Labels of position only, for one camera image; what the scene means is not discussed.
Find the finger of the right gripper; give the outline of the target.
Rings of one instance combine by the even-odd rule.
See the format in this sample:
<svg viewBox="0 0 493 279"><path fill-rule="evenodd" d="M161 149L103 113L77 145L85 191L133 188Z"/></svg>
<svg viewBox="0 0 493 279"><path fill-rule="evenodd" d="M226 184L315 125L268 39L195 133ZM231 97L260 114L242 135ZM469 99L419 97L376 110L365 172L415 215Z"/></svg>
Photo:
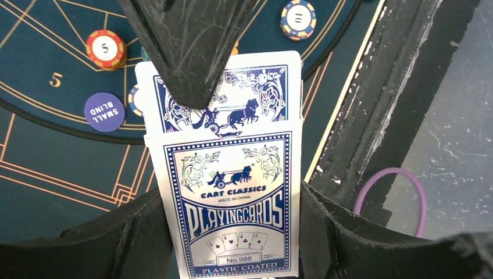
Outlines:
<svg viewBox="0 0 493 279"><path fill-rule="evenodd" d="M172 97L206 108L255 1L119 1Z"/></svg>

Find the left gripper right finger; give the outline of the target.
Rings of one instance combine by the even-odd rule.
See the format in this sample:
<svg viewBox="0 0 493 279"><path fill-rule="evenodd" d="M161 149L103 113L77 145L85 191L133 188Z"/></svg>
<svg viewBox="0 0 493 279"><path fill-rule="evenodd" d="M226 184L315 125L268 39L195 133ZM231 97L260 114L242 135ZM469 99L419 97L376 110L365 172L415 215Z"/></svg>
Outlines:
<svg viewBox="0 0 493 279"><path fill-rule="evenodd" d="M492 234L436 241L389 230L301 184L303 278L491 278Z"/></svg>

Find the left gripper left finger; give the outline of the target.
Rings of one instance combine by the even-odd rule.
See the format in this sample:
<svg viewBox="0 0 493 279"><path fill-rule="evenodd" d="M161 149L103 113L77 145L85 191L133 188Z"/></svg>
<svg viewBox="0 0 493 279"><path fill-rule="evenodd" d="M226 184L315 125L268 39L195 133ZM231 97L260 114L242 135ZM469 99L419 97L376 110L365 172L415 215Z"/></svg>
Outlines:
<svg viewBox="0 0 493 279"><path fill-rule="evenodd" d="M1 244L1 278L167 278L172 250L153 189L56 238Z"/></svg>

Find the blue playing card deck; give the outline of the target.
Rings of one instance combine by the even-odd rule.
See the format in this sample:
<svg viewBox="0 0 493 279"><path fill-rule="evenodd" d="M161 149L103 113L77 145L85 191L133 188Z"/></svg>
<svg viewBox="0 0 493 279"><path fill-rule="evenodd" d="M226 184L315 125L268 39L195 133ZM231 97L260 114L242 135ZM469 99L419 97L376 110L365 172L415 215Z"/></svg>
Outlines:
<svg viewBox="0 0 493 279"><path fill-rule="evenodd" d="M181 278L299 275L302 126L145 136Z"/></svg>

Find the teal poker chip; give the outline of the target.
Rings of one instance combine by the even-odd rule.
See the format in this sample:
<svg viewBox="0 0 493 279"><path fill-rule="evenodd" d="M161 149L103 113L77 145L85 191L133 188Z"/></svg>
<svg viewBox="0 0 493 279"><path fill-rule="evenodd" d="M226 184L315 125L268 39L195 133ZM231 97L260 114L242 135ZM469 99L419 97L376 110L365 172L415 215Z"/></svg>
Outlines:
<svg viewBox="0 0 493 279"><path fill-rule="evenodd" d="M151 61L151 58L143 46L141 47L141 58L143 62Z"/></svg>

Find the blue backed playing card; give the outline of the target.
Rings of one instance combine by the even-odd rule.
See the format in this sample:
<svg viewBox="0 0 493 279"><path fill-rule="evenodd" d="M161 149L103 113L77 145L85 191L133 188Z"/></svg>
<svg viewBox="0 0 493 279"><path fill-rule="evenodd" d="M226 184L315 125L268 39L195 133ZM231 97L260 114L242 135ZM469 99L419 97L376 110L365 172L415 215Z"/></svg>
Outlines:
<svg viewBox="0 0 493 279"><path fill-rule="evenodd" d="M233 55L207 108L192 109L170 94L152 62L140 62L135 75L149 134L196 130L236 137L254 126L297 119L301 106L302 60L297 51Z"/></svg>

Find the pink white chip stack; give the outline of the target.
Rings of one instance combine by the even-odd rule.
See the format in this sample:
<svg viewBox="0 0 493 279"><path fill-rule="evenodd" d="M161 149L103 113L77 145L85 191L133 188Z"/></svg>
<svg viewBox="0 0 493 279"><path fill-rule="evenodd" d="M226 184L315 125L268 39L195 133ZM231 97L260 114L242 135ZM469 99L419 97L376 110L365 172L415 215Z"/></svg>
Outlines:
<svg viewBox="0 0 493 279"><path fill-rule="evenodd" d="M289 1L281 11L280 28L293 41L308 39L316 27L316 12L307 1Z"/></svg>

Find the orange poker chip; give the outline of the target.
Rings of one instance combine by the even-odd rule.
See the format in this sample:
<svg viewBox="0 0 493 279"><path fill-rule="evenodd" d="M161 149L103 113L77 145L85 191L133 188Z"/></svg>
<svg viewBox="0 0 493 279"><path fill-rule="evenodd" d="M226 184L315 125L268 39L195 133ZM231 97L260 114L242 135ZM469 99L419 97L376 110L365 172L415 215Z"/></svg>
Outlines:
<svg viewBox="0 0 493 279"><path fill-rule="evenodd" d="M87 38L85 46L89 59L100 69L114 71L127 61L126 44L110 30L95 30Z"/></svg>

